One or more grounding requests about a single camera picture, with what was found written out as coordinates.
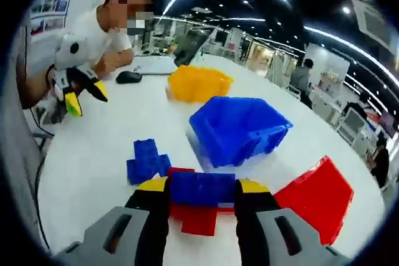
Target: white t-shirt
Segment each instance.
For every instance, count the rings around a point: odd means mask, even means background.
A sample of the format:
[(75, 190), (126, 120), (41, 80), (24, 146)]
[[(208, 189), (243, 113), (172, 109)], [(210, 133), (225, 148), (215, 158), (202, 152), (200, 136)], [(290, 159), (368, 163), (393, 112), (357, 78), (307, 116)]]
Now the white t-shirt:
[(81, 15), (63, 32), (84, 35), (87, 38), (91, 65), (95, 65), (108, 50), (121, 52), (133, 47), (126, 30), (124, 32), (117, 32), (115, 29), (110, 29), (108, 32), (103, 31), (97, 21), (96, 12), (97, 10), (94, 9)]

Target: gray gripper housing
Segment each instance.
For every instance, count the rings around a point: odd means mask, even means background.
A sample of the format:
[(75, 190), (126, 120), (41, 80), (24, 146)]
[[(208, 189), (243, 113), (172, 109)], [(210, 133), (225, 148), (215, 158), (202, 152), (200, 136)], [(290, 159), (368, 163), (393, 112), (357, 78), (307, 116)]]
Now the gray gripper housing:
[[(135, 265), (138, 240), (148, 215), (144, 210), (114, 207), (86, 229), (83, 243), (74, 242), (55, 259), (64, 265)], [(117, 230), (123, 233), (113, 241), (117, 246), (115, 252), (110, 253), (107, 244)]]
[(341, 266), (349, 259), (320, 244), (319, 233), (291, 209), (257, 212), (270, 266)]

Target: cable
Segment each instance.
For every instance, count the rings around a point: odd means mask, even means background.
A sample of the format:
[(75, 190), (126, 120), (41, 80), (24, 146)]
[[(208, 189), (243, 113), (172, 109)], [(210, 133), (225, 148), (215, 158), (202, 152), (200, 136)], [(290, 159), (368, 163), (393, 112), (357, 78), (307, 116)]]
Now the cable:
[(49, 252), (51, 254), (51, 249), (50, 249), (49, 243), (46, 239), (46, 235), (44, 234), (44, 230), (43, 230), (42, 219), (40, 217), (39, 200), (38, 200), (38, 196), (37, 196), (39, 193), (39, 181), (40, 181), (40, 175), (41, 175), (41, 171), (42, 171), (43, 164), (44, 164), (44, 159), (45, 158), (43, 158), (43, 160), (40, 163), (39, 167), (37, 168), (37, 172), (36, 172), (34, 202), (35, 202), (36, 214), (37, 214), (37, 220), (39, 222), (40, 232), (42, 234), (43, 241), (46, 244), (46, 247), (49, 249)]
[[(24, 79), (24, 81), (26, 81), (26, 77), (27, 77), (27, 73), (26, 73), (26, 65), (27, 65), (27, 26), (25, 26), (25, 62), (24, 63), (25, 63), (25, 79)], [(29, 110), (31, 111), (31, 114), (32, 114), (33, 120), (36, 123), (36, 126), (38, 128), (40, 128), (43, 132), (46, 132), (47, 134), (49, 134), (51, 136), (54, 136), (54, 134), (46, 131), (45, 129), (43, 129), (42, 127), (39, 126), (39, 124), (36, 122), (36, 119), (34, 117), (32, 109), (30, 108)], [(46, 239), (46, 235), (44, 234), (44, 230), (43, 230), (43, 226), (42, 226), (42, 219), (40, 217), (39, 200), (37, 198), (37, 194), (38, 194), (38, 191), (39, 191), (39, 178), (40, 178), (40, 173), (41, 173), (43, 164), (44, 164), (44, 158), (41, 161), (39, 167), (37, 168), (37, 172), (36, 172), (35, 190), (34, 190), (34, 204), (35, 204), (35, 207), (36, 207), (37, 221), (39, 222), (39, 228), (40, 228), (40, 232), (42, 234), (42, 238), (43, 238), (44, 243), (46, 244), (47, 248), (49, 249), (49, 252), (51, 253), (51, 249), (50, 249), (49, 243), (48, 243), (48, 241)]]
[[(24, 78), (24, 81), (26, 81), (26, 77), (27, 77), (27, 72), (26, 72), (26, 67), (27, 67), (27, 26), (25, 26), (25, 61), (24, 61), (24, 64), (25, 64), (25, 78)], [(31, 115), (32, 115), (32, 117), (33, 117), (33, 120), (34, 120), (36, 126), (37, 126), (40, 130), (42, 130), (44, 133), (46, 133), (46, 134), (48, 134), (48, 135), (54, 137), (54, 134), (52, 134), (51, 132), (48, 132), (47, 130), (43, 129), (43, 128), (39, 125), (39, 123), (38, 123), (38, 122), (36, 121), (36, 119), (35, 119), (35, 116), (34, 116), (34, 114), (33, 114), (32, 108), (30, 108), (29, 110), (31, 111)]]

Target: paper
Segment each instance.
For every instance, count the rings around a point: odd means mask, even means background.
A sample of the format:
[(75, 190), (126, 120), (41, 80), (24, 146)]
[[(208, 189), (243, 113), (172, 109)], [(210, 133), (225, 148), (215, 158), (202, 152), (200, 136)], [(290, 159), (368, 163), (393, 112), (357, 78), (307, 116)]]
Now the paper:
[(133, 71), (142, 75), (170, 74), (177, 70), (170, 56), (135, 57)]

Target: round table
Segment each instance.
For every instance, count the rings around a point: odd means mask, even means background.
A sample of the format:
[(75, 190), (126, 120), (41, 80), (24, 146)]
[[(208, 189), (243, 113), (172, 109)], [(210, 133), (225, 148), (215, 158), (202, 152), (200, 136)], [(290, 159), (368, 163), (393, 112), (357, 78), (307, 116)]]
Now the round table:
[[(201, 105), (168, 101), (165, 76), (147, 76), (138, 84), (117, 85), (117, 74), (140, 64), (162, 65), (169, 57), (137, 57), (105, 81), (108, 103), (83, 92), (83, 117), (66, 116), (57, 129), (46, 157), (39, 185), (39, 209), (51, 251), (83, 241), (84, 230), (132, 194), (126, 160), (133, 158), (133, 142), (154, 138), (158, 152), (168, 154), (173, 166), (217, 173), (236, 173), (277, 192), (329, 156), (354, 190), (344, 225), (332, 245), (354, 257), (383, 219), (384, 203), (364, 162), (325, 121), (298, 99), (266, 79), (222, 57), (204, 55), (196, 65), (222, 70), (231, 76), (230, 97), (265, 99), (294, 125), (269, 155), (249, 159), (239, 168), (210, 168), (196, 151), (188, 117)], [(214, 237), (180, 232), (170, 220), (164, 265), (240, 265), (233, 215), (220, 215)]]

